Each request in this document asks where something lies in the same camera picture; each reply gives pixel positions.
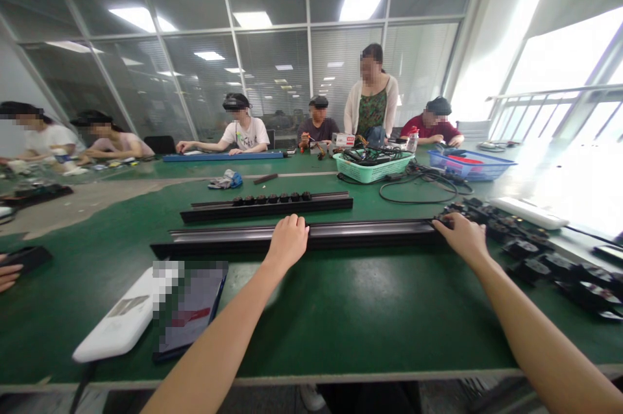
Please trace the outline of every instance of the man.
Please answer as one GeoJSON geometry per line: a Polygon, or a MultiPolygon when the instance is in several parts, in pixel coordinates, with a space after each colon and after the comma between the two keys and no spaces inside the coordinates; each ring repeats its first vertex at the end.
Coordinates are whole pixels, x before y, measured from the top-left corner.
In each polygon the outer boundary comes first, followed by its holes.
{"type": "Polygon", "coordinates": [[[311,118],[299,125],[299,148],[308,148],[312,141],[321,141],[327,146],[331,143],[333,133],[339,133],[337,123],[326,116],[329,105],[326,97],[316,96],[310,101],[311,118]]]}
{"type": "Polygon", "coordinates": [[[408,139],[409,133],[419,129],[417,143],[441,143],[445,141],[448,146],[458,147],[465,141],[465,137],[448,122],[448,116],[452,113],[452,107],[447,99],[442,96],[428,101],[424,112],[414,117],[402,127],[400,138],[408,139]]]}

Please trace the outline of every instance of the woman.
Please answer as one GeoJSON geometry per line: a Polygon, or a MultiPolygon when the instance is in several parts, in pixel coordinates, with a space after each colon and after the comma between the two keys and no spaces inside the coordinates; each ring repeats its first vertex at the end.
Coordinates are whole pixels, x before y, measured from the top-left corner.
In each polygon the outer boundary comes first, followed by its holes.
{"type": "Polygon", "coordinates": [[[23,161],[40,161],[53,156],[52,150],[61,148],[68,155],[85,150],[84,144],[70,129],[43,114],[43,109],[31,104],[5,101],[0,104],[0,117],[12,119],[21,125],[26,135],[26,151],[18,156],[23,161]]]}
{"type": "Polygon", "coordinates": [[[236,143],[237,147],[229,151],[229,155],[243,152],[262,152],[268,149],[270,140],[262,119],[249,115],[249,100],[241,93],[229,93],[223,101],[223,108],[234,115],[225,129],[225,133],[218,143],[203,143],[201,141],[180,141],[177,151],[186,151],[200,148],[205,151],[225,151],[229,145],[236,143]]]}
{"type": "Polygon", "coordinates": [[[346,133],[366,139],[376,136],[387,142],[397,106],[398,81],[383,70],[380,44],[370,44],[361,53],[361,80],[352,87],[344,109],[346,133]],[[380,135],[374,133],[374,127],[381,127],[380,135]]]}
{"type": "Polygon", "coordinates": [[[92,135],[99,138],[84,152],[85,156],[78,163],[87,164],[88,158],[145,158],[154,156],[154,151],[133,133],[124,132],[114,124],[112,117],[97,110],[87,110],[78,114],[71,121],[76,127],[88,127],[92,135]]]}

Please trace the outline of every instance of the blue plastic basket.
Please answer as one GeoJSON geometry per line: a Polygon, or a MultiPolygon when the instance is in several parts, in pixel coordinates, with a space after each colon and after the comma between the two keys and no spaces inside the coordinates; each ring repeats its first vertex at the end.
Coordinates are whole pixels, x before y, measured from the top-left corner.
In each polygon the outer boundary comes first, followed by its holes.
{"type": "Polygon", "coordinates": [[[517,165],[514,161],[496,158],[488,154],[482,154],[474,151],[465,151],[467,159],[481,161],[483,164],[472,164],[468,162],[458,161],[447,156],[443,156],[439,151],[431,150],[430,165],[438,167],[445,171],[456,174],[469,182],[477,182],[479,180],[495,180],[512,165],[517,165]]]}

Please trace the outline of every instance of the dark shirt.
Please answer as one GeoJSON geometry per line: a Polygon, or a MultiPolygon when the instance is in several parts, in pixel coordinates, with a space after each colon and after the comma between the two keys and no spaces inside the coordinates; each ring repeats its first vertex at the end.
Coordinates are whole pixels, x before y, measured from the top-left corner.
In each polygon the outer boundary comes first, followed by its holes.
{"type": "Polygon", "coordinates": [[[400,136],[409,136],[409,132],[413,127],[417,127],[420,130],[418,133],[419,138],[430,138],[433,135],[440,134],[443,136],[443,141],[445,141],[446,143],[452,138],[461,134],[461,132],[459,132],[456,128],[452,126],[450,122],[447,121],[442,121],[439,122],[437,125],[426,128],[424,126],[424,119],[422,117],[422,114],[420,114],[419,116],[414,117],[413,119],[408,121],[406,125],[402,127],[400,136]]]}
{"type": "Polygon", "coordinates": [[[333,133],[339,133],[339,127],[331,117],[327,117],[320,128],[316,128],[313,124],[313,120],[309,118],[299,125],[299,142],[303,132],[310,134],[310,138],[313,138],[315,141],[323,141],[330,140],[333,133]]]}

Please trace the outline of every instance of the white wall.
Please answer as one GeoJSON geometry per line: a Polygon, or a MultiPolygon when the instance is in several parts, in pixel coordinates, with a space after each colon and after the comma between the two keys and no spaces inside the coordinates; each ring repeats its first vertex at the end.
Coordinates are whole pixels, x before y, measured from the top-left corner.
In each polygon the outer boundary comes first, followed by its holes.
{"type": "Polygon", "coordinates": [[[452,118],[483,120],[499,93],[539,0],[481,0],[452,94],[452,118]]]}
{"type": "MultiPolygon", "coordinates": [[[[0,33],[0,102],[19,101],[43,108],[58,119],[45,95],[26,70],[7,37],[0,33]]],[[[23,152],[23,130],[9,120],[0,119],[0,156],[17,156],[23,152]]]]}

